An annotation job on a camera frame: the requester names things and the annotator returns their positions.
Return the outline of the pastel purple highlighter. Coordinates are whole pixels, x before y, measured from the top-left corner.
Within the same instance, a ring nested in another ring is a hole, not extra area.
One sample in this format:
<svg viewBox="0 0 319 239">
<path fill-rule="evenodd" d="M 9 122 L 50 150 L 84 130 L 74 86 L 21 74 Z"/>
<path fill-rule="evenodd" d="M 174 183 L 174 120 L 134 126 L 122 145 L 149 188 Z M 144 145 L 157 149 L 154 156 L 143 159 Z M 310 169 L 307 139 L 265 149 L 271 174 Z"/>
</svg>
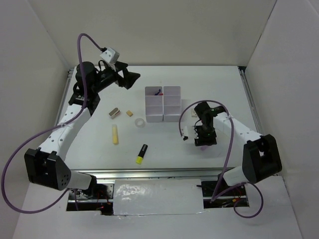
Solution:
<svg viewBox="0 0 319 239">
<path fill-rule="evenodd" d="M 200 147 L 200 150 L 205 151 L 205 150 L 207 150 L 208 148 L 209 148 L 209 146 L 205 145 L 205 146 L 201 146 L 201 147 Z"/>
</svg>

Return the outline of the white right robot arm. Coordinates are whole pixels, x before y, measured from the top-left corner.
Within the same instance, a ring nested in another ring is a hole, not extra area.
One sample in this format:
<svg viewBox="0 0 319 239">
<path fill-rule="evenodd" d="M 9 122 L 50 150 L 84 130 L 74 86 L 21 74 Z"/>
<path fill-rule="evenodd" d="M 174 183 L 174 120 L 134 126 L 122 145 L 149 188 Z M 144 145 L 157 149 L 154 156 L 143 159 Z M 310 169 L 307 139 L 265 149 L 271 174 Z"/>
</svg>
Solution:
<svg viewBox="0 0 319 239">
<path fill-rule="evenodd" d="M 217 144 L 216 130 L 233 138 L 243 149 L 242 164 L 226 171 L 217 189 L 222 195 L 229 195 L 236 184 L 258 183 L 282 171 L 278 146 L 275 138 L 255 132 L 226 113 L 222 106 L 211 108 L 207 102 L 194 108 L 201 125 L 194 126 L 194 144 L 211 146 Z"/>
</svg>

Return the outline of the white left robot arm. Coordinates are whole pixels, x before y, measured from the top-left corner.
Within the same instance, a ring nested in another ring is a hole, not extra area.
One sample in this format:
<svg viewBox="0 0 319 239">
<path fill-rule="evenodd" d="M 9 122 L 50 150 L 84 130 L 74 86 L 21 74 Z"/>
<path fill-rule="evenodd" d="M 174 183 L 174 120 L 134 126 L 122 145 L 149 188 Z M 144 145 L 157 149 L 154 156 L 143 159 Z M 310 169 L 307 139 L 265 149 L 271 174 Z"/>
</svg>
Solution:
<svg viewBox="0 0 319 239">
<path fill-rule="evenodd" d="M 87 61 L 76 67 L 76 83 L 64 116 L 37 149 L 28 149 L 25 153 L 31 183 L 59 191 L 78 189 L 88 199 L 98 194 L 97 178 L 70 170 L 64 162 L 66 154 L 80 129 L 95 112 L 100 102 L 99 92 L 113 83 L 130 89 L 141 76 L 130 72 L 123 62 L 116 62 L 114 69 L 104 60 L 99 65 L 104 67 L 96 68 Z"/>
</svg>

